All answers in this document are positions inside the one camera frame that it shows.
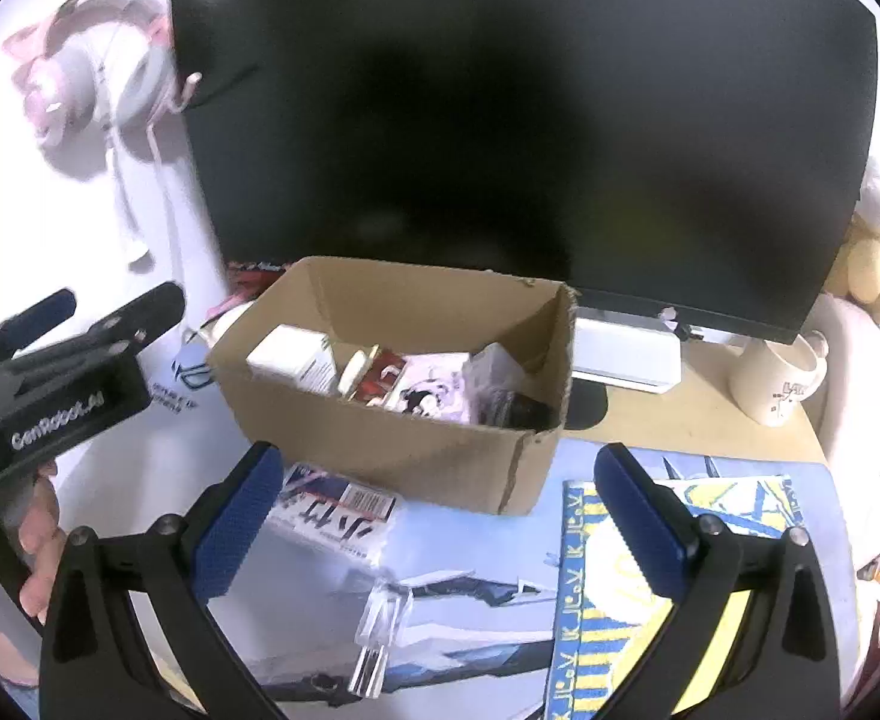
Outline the person left hand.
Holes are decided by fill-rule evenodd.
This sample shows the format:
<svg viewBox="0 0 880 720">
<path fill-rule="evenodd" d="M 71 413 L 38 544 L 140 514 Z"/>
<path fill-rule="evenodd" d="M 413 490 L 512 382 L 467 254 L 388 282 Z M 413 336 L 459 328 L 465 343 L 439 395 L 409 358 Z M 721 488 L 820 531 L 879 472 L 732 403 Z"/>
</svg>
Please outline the person left hand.
<svg viewBox="0 0 880 720">
<path fill-rule="evenodd" d="M 64 551 L 65 533 L 59 527 L 59 501 L 53 478 L 58 463 L 48 461 L 36 473 L 30 502 L 20 522 L 20 548 L 33 559 L 31 574 L 19 594 L 20 606 L 28 617 L 46 621 L 59 561 Z"/>
</svg>

